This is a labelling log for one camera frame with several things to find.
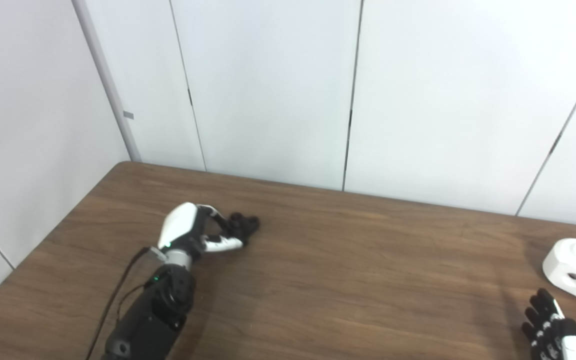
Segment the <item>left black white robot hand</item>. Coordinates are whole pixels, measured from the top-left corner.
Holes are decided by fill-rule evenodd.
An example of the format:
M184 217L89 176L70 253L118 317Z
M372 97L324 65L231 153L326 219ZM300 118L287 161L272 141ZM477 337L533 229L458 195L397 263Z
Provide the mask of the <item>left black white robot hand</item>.
M206 222L213 220L223 230L219 235L205 233ZM228 252L244 248L245 242L227 234L229 224L216 208L185 202L174 208L164 219L157 247L167 258L185 255L197 261L205 253Z

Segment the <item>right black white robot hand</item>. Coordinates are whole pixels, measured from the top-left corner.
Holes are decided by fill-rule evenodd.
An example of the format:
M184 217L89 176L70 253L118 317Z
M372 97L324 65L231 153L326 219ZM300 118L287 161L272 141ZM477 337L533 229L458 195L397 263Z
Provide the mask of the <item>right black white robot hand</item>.
M553 295L539 288L529 299L521 325L531 360L576 360L576 320L566 317Z

